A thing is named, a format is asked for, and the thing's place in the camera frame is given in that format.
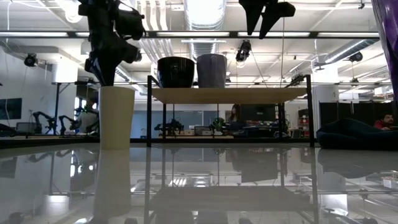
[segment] ceiling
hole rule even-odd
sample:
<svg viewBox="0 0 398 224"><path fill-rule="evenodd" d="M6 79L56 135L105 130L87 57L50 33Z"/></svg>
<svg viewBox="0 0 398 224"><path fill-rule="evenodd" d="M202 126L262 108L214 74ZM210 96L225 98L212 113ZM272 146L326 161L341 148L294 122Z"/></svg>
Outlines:
<svg viewBox="0 0 398 224"><path fill-rule="evenodd" d="M295 16L280 19L272 30L376 31L370 0L365 1L366 7L364 9L357 8L360 0L291 0L289 2L297 8ZM147 3L148 19L150 17L149 1ZM70 23L65 19L65 11L63 9L45 9L42 8L43 6L57 7L58 4L56 1L14 0L13 3L10 3L8 0L0 0L0 30L7 30L7 22L9 22L9 30L88 30L85 17L80 22ZM338 9L339 7L351 7L351 9ZM186 30L183 1L168 0L166 8L168 28L170 30ZM257 23L256 30L259 30L260 25L261 21ZM245 12L238 4L238 0L228 0L223 30L246 30ZM83 65L87 58L86 53L81 52L83 41L83 39L12 39L9 45L58 47L81 61L81 65ZM171 39L171 41L175 55L189 57L188 44L181 43L181 39ZM225 41L225 43L218 44L217 52L226 54L228 71L232 82L259 82L262 80L261 75L268 82L278 82L281 77L289 80L293 75L289 71L303 62L303 60L315 54L330 53L350 40L251 39L253 54L246 60L243 68L238 68L234 59L242 39L225 39ZM337 62L341 81L348 82L353 76L386 66L386 59L380 42L361 52L364 58L362 62L358 63L359 65L356 65L356 62L354 64L346 61ZM133 64L122 62L121 66L136 81L145 81L146 76L150 74L151 64L149 58L144 54L142 61L134 62ZM81 69L79 75L90 76L91 74ZM369 77L366 82L376 82L381 78L387 77L387 73L381 73L378 76Z"/></svg>

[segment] beige cylinder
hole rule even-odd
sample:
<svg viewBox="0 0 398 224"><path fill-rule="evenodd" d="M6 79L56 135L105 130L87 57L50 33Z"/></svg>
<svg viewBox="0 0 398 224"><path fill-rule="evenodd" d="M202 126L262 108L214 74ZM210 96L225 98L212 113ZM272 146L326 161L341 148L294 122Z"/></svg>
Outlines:
<svg viewBox="0 0 398 224"><path fill-rule="evenodd" d="M131 209L129 150L101 150L93 215L108 220Z"/></svg>
<svg viewBox="0 0 398 224"><path fill-rule="evenodd" d="M135 91L123 87L99 89L101 150L128 150Z"/></svg>

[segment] air duct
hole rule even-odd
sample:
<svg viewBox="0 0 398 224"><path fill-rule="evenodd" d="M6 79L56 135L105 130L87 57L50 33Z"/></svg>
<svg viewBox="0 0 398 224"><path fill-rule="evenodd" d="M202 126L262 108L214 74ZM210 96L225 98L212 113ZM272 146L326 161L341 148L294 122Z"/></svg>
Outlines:
<svg viewBox="0 0 398 224"><path fill-rule="evenodd" d="M226 0L185 0L185 22L188 30L221 30L225 17ZM203 54L215 54L217 44L191 43L194 60Z"/></svg>
<svg viewBox="0 0 398 224"><path fill-rule="evenodd" d="M332 53L329 53L325 57L325 63L330 64L330 63L335 63L340 60L343 60L345 58L348 58L349 56L355 54L356 52L359 52L366 47L369 47L370 45L375 44L379 40L352 40L348 44L340 47L339 49L335 50Z"/></svg>

